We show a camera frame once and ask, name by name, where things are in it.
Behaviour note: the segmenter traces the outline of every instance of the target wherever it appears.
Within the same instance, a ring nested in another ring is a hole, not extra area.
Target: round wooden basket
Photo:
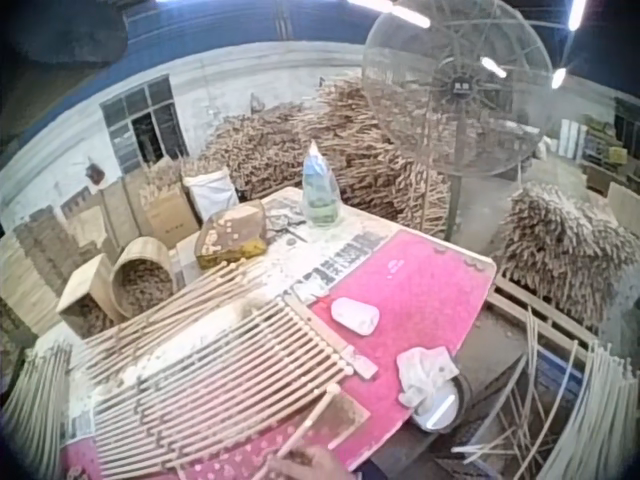
[[[149,278],[148,285],[144,284],[143,277],[135,272],[140,265],[144,265],[147,272],[157,272],[152,275],[154,278]],[[135,285],[135,295],[134,287],[129,281],[131,275],[140,279]],[[140,315],[169,298],[175,291],[176,283],[169,250],[162,242],[152,237],[140,237],[127,245],[111,274],[111,297],[116,308],[125,317]]]

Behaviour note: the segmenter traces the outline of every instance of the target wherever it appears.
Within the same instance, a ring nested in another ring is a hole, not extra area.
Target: white wall
[[[96,94],[40,132],[0,171],[0,221],[9,231],[30,213],[60,205],[88,186],[90,161],[106,173],[99,188],[120,175],[100,103],[169,74],[180,125],[192,155],[227,115],[249,113],[255,93],[267,106],[313,95],[320,76],[359,68],[362,46],[324,42],[276,42],[213,50],[170,62]]]

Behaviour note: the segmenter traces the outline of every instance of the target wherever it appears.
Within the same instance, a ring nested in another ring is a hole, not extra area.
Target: workshop wall
[[[169,74],[187,148],[197,154],[222,117],[248,113],[251,93],[267,106],[300,101],[320,76],[357,68],[376,17],[338,0],[190,0],[131,9],[125,56],[25,132],[0,170],[0,220],[10,230],[49,204],[60,214],[81,188],[97,188],[84,176],[90,161],[105,171],[99,188],[121,175],[101,102]],[[588,113],[612,122],[616,96],[628,97],[569,76],[555,92],[555,116],[581,121]]]
[[[134,75],[64,112],[0,171],[3,206],[0,221],[7,231],[33,211],[60,206],[88,187],[105,188],[121,176],[100,104],[162,75],[169,75],[176,111],[191,155],[204,146],[225,116],[250,113],[250,96],[267,107],[303,101],[313,95],[320,77],[357,70],[362,47],[325,42],[254,43],[212,50],[175,60]],[[85,177],[89,162],[105,171],[94,187]]]

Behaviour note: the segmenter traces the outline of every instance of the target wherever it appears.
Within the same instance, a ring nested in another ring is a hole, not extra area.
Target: human hand
[[[326,448],[298,449],[295,457],[306,457],[307,465],[289,459],[271,458],[267,463],[270,472],[286,475],[293,480],[354,480],[355,476]]]

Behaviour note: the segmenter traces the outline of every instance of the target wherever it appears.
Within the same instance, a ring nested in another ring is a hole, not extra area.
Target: blue wall stripe
[[[285,0],[293,40],[364,44],[377,15],[346,0]],[[99,72],[26,129],[24,147],[65,111],[133,75],[216,48],[280,40],[276,0],[176,0],[142,4],[125,12],[129,46],[124,57]]]

